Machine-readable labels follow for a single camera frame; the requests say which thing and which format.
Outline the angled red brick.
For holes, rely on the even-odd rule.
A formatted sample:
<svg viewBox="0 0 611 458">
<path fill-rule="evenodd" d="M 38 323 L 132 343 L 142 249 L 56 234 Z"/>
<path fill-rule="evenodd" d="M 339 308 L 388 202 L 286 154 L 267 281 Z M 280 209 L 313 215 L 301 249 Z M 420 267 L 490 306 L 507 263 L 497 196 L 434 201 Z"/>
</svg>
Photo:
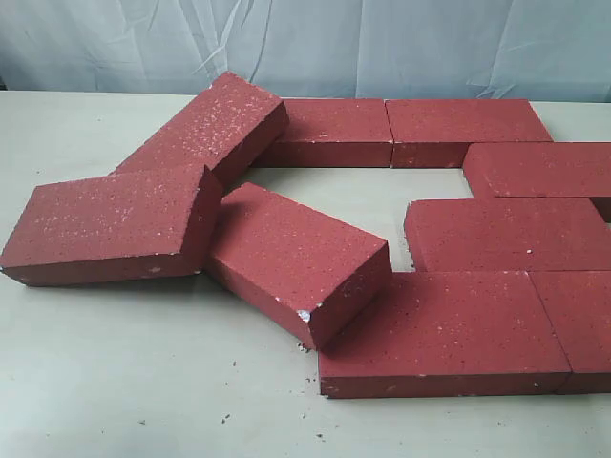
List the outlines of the angled red brick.
<svg viewBox="0 0 611 458">
<path fill-rule="evenodd" d="M 279 96 L 225 72 L 123 160 L 115 172 L 199 164 L 229 188 L 288 124 Z"/>
</svg>

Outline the red brick back row left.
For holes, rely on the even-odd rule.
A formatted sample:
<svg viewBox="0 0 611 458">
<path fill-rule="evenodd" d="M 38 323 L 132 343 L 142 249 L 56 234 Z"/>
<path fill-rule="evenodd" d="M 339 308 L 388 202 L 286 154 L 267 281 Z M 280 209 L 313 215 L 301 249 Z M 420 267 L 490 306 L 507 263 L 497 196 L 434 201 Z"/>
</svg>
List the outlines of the red brick back row left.
<svg viewBox="0 0 611 458">
<path fill-rule="evenodd" d="M 379 98 L 287 98 L 289 125 L 258 168 L 388 168 L 393 148 Z"/>
</svg>

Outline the red brick back row right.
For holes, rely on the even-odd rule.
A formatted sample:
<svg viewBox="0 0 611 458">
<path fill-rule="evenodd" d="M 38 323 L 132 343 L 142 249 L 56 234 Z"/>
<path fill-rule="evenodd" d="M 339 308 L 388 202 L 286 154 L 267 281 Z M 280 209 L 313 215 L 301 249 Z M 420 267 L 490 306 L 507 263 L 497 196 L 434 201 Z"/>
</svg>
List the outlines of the red brick back row right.
<svg viewBox="0 0 611 458">
<path fill-rule="evenodd" d="M 553 140 L 526 99 L 391 99 L 385 106 L 392 168 L 460 168 L 475 143 Z"/>
</svg>

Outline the red brick front row large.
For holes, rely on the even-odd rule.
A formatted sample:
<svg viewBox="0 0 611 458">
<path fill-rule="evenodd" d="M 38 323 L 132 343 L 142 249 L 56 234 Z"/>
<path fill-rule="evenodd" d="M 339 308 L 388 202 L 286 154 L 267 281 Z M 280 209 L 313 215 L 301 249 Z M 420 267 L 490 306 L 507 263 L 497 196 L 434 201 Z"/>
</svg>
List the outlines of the red brick front row large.
<svg viewBox="0 0 611 458">
<path fill-rule="evenodd" d="M 318 369 L 330 399 L 550 394 L 572 372 L 519 271 L 395 273 Z"/>
</svg>

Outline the red brick second row right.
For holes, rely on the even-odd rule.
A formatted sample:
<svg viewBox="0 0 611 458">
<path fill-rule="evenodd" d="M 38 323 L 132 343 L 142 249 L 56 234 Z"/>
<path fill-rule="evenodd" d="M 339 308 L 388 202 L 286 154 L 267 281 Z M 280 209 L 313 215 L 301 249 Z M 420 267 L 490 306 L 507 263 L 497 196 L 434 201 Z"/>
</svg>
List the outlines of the red brick second row right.
<svg viewBox="0 0 611 458">
<path fill-rule="evenodd" d="M 589 198 L 610 221 L 608 142 L 473 144 L 463 173 L 475 198 Z"/>
</svg>

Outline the red brick third row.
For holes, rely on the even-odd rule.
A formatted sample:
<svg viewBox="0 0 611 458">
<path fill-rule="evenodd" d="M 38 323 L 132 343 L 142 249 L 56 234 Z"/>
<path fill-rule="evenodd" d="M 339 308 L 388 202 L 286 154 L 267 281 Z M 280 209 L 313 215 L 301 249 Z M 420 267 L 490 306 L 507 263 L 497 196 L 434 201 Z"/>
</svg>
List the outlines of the red brick third row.
<svg viewBox="0 0 611 458">
<path fill-rule="evenodd" d="M 610 269 L 610 229 L 587 198 L 415 200 L 404 230 L 418 271 Z"/>
</svg>

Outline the red brick front right edge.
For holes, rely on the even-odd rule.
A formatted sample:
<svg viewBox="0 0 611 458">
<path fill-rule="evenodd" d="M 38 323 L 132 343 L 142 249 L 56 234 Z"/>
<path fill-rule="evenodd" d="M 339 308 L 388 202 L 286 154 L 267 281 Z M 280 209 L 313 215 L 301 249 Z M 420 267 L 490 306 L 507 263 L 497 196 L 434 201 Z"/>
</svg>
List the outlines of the red brick front right edge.
<svg viewBox="0 0 611 458">
<path fill-rule="evenodd" d="M 534 272 L 530 277 L 571 367 L 558 393 L 608 393 L 610 273 Z"/>
</svg>

